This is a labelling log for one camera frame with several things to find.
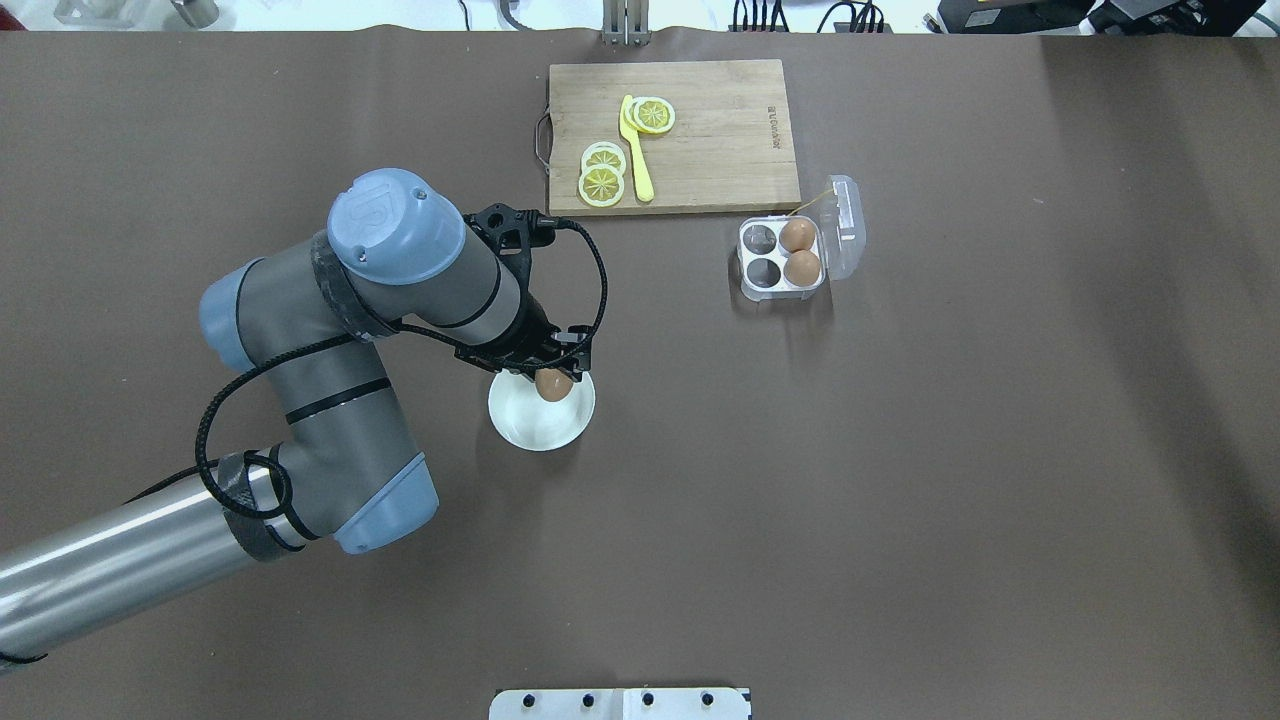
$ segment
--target lime slice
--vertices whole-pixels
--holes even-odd
[[[577,178],[577,195],[591,208],[616,205],[622,190],[622,173],[613,165],[591,165]]]
[[[662,97],[636,97],[627,115],[637,131],[649,135],[662,135],[676,124],[676,109]]]
[[[627,172],[627,156],[621,147],[612,142],[595,142],[582,151],[582,170],[585,172],[591,165],[613,165],[616,170],[625,173]]]

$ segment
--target robotic arm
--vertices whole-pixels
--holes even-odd
[[[321,537],[362,553],[430,520],[439,500],[372,341],[425,334],[489,372],[536,377],[540,392],[580,380],[604,286],[595,322],[568,332],[529,292],[531,249],[562,228],[588,240],[603,282],[577,223],[504,205],[463,217],[420,177],[388,168],[357,178],[311,241],[214,283],[200,302],[205,338],[244,374],[210,404],[197,465],[0,557],[0,674]],[[264,373],[293,438],[210,461],[218,406]]]

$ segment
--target cutting board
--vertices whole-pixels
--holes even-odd
[[[671,132],[640,136],[652,202],[636,200],[631,149],[618,135],[623,95],[655,95],[676,108]],[[552,65],[549,111],[553,215],[754,213],[800,204],[782,60]],[[626,192],[612,208],[591,208],[577,195],[582,151],[602,140],[627,154]]]

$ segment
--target clear plastic lid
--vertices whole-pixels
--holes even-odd
[[[854,274],[867,249],[863,197],[849,176],[831,176],[831,188],[818,201],[818,227],[823,232],[827,275],[842,281]]]

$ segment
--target brown egg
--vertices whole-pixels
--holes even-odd
[[[554,368],[543,368],[534,373],[534,387],[547,402],[559,402],[573,389],[573,378]]]
[[[815,237],[818,237],[818,225],[814,225],[809,218],[791,218],[787,224],[782,225],[782,247],[787,252],[809,250],[813,247]]]
[[[791,258],[787,258],[782,274],[791,284],[809,287],[818,282],[818,275],[822,274],[822,261],[808,250],[797,250],[791,254]]]

